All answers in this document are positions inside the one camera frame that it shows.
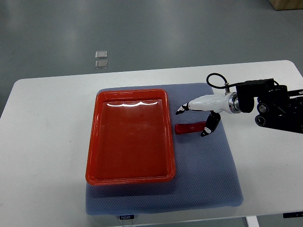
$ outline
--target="silver metal ring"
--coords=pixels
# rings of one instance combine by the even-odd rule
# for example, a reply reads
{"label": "silver metal ring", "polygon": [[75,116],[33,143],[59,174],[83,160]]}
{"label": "silver metal ring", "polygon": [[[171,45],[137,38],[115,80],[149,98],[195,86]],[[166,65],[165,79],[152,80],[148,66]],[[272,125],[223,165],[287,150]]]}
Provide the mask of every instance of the silver metal ring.
{"label": "silver metal ring", "polygon": [[241,113],[237,92],[232,92],[231,96],[229,96],[228,106],[231,112],[235,114]]}

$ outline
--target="blue fabric mat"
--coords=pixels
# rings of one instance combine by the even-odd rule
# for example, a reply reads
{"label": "blue fabric mat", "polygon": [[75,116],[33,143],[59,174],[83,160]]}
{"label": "blue fabric mat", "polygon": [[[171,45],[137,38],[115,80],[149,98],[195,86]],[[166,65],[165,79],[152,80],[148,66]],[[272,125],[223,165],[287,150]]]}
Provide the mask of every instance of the blue fabric mat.
{"label": "blue fabric mat", "polygon": [[167,183],[86,186],[89,215],[129,215],[177,210],[239,206],[243,196],[237,170],[222,123],[206,137],[200,133],[176,135],[177,123],[206,121],[210,112],[187,111],[175,115],[190,100],[213,94],[205,83],[119,87],[105,90],[162,88],[169,96],[176,176]]}

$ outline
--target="red handle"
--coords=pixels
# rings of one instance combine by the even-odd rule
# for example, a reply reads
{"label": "red handle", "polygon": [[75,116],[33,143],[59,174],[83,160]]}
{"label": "red handle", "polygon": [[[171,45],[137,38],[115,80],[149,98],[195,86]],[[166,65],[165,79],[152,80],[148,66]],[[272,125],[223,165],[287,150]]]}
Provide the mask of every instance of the red handle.
{"label": "red handle", "polygon": [[176,124],[175,133],[177,135],[203,131],[206,122],[197,122],[192,124]]}

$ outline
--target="red object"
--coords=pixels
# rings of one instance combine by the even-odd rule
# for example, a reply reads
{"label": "red object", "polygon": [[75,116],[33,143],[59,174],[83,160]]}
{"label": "red object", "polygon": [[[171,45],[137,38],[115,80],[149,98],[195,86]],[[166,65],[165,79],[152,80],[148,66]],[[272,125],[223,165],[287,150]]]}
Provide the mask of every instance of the red object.
{"label": "red object", "polygon": [[162,89],[99,93],[89,143],[87,182],[166,182],[175,174],[167,93]]}
{"label": "red object", "polygon": [[175,133],[177,135],[180,135],[180,134],[203,131],[205,128],[205,123],[206,122],[197,122],[191,124],[176,124]]}

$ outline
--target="white table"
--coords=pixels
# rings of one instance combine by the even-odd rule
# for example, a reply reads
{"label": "white table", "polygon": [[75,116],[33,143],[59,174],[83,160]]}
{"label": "white table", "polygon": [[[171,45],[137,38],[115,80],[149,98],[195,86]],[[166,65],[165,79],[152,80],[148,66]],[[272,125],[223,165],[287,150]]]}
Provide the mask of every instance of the white table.
{"label": "white table", "polygon": [[[22,79],[0,118],[0,225],[118,226],[115,216],[85,212],[85,169],[96,93],[107,87],[274,78],[289,90],[303,78],[289,61]],[[222,84],[219,78],[213,83]],[[215,94],[223,90],[214,89]],[[239,207],[140,214],[134,224],[244,217],[303,210],[303,135],[258,127],[258,112],[222,122],[244,201]]]}

